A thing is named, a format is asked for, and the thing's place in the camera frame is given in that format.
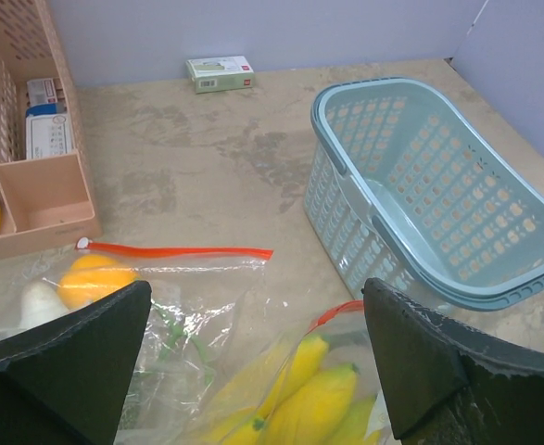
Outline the clear zip bag orange zipper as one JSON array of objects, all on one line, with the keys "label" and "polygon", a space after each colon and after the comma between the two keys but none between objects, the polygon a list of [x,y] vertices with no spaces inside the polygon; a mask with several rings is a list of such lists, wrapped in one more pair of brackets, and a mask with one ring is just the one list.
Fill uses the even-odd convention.
[{"label": "clear zip bag orange zipper", "polygon": [[[135,281],[146,281],[152,289],[143,341],[111,444],[171,443],[221,381],[239,313],[245,298],[261,282],[272,251],[237,247],[135,248],[83,238],[55,263],[8,286],[7,300],[0,311],[0,341],[30,330],[19,327],[23,287],[43,281],[57,290],[61,276],[85,254],[106,255],[130,266],[140,276]],[[186,317],[185,329],[207,348],[207,366],[214,371],[209,386],[204,384],[205,365],[188,340],[179,341],[166,360],[158,360],[167,328],[152,303],[162,305],[173,321]]]}]

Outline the orange fruit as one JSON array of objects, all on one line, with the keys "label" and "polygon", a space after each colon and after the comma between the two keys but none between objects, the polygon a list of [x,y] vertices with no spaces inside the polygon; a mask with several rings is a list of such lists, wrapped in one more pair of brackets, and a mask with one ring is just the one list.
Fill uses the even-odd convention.
[{"label": "orange fruit", "polygon": [[126,264],[99,254],[85,254],[61,276],[57,294],[71,310],[98,301],[140,276]]}]

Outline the white garlic bulbs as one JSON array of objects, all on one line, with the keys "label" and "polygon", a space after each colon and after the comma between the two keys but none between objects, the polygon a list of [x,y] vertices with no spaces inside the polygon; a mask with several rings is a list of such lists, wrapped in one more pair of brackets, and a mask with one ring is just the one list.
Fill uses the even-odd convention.
[{"label": "white garlic bulbs", "polygon": [[68,314],[57,291],[43,281],[34,281],[23,287],[20,295],[21,329],[31,329]]}]

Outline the green netted melon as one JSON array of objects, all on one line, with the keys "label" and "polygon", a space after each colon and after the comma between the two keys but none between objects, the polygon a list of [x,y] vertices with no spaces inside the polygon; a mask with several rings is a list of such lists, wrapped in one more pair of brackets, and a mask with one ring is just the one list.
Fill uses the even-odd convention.
[{"label": "green netted melon", "polygon": [[196,349],[200,361],[205,365],[204,384],[209,386],[213,381],[214,371],[207,366],[207,348],[202,344],[197,336],[191,334],[185,329],[186,317],[183,315],[179,321],[173,321],[162,305],[152,303],[152,308],[156,311],[156,314],[160,317],[167,328],[167,336],[161,342],[158,360],[160,362],[166,360],[179,341],[184,342],[185,340],[188,340]]}]

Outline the yellow banana bunch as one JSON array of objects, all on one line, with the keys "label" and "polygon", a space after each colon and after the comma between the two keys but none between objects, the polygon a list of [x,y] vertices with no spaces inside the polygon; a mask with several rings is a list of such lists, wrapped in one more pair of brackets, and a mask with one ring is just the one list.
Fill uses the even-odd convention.
[{"label": "yellow banana bunch", "polygon": [[305,336],[257,408],[239,410],[199,437],[202,444],[377,444],[382,429],[367,431],[376,396],[355,397],[354,362],[322,368],[344,336]]}]

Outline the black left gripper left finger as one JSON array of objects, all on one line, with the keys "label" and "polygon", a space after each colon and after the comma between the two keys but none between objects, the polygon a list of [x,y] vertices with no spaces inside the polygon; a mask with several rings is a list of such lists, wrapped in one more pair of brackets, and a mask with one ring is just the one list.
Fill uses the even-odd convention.
[{"label": "black left gripper left finger", "polygon": [[111,444],[151,308],[146,281],[0,341],[0,444]]}]

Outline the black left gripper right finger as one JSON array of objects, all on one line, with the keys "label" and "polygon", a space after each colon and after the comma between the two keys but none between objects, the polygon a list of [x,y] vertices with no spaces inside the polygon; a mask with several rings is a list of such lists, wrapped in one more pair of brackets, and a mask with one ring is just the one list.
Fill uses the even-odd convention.
[{"label": "black left gripper right finger", "polygon": [[378,278],[363,306],[391,430],[404,444],[544,444],[544,353],[417,303]]}]

